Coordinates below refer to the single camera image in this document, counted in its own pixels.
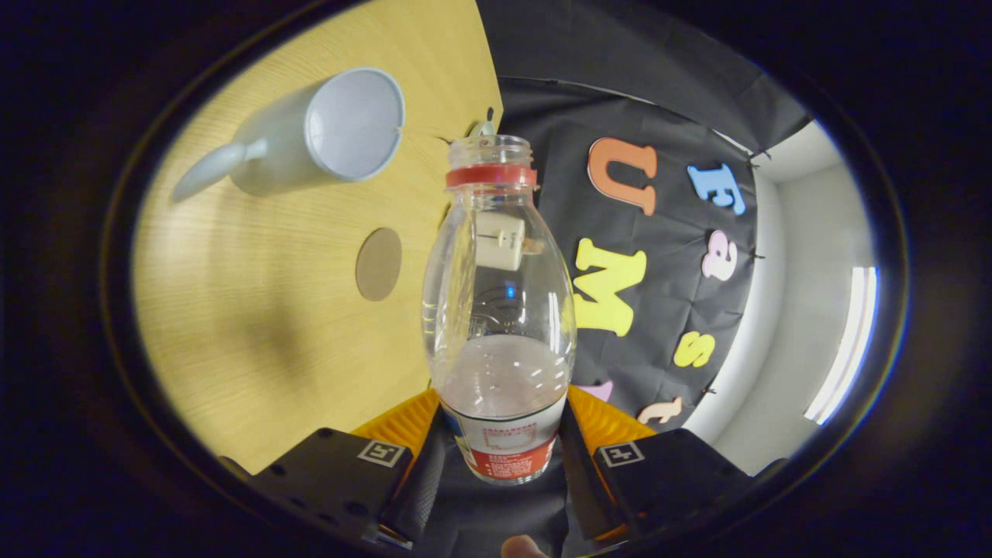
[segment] red bottle ring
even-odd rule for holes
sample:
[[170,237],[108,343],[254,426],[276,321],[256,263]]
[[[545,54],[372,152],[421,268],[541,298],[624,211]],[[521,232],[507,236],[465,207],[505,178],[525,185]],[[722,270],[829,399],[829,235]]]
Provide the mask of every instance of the red bottle ring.
[[519,184],[536,186],[538,172],[523,165],[474,165],[462,167],[447,174],[447,187],[463,184]]

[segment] bottle label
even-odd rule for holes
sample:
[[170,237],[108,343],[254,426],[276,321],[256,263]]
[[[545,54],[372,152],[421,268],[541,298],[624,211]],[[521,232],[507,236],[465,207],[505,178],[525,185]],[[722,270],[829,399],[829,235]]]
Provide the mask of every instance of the bottle label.
[[533,475],[548,463],[564,403],[563,395],[540,411],[510,420],[469,417],[441,406],[468,466],[483,477],[505,480]]

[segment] wooden table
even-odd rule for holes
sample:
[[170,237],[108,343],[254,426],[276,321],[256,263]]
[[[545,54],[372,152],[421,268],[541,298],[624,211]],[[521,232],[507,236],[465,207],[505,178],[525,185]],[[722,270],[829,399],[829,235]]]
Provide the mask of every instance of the wooden table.
[[[184,202],[180,176],[252,112],[319,79],[374,66],[399,82],[408,132],[361,184],[258,198],[228,179]],[[134,243],[137,319],[165,393],[210,450],[256,473],[314,429],[351,430],[428,385],[421,285],[447,196],[447,146],[503,109],[473,0],[376,0],[238,75],[189,122],[154,177]],[[355,284],[375,229],[403,266],[385,300]]]

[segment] finger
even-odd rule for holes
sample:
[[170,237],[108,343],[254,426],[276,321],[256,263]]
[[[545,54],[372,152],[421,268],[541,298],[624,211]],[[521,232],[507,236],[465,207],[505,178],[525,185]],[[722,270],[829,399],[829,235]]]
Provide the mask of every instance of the finger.
[[517,535],[506,539],[499,555],[500,558],[548,558],[548,555],[538,548],[534,539],[527,535]]

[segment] clear plastic bottle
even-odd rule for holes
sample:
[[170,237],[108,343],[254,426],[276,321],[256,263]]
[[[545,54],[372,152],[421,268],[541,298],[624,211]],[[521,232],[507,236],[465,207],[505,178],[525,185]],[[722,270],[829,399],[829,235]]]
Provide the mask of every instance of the clear plastic bottle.
[[451,144],[451,209],[424,281],[434,388],[466,464],[495,485],[548,466],[575,353],[571,284],[534,206],[530,144]]

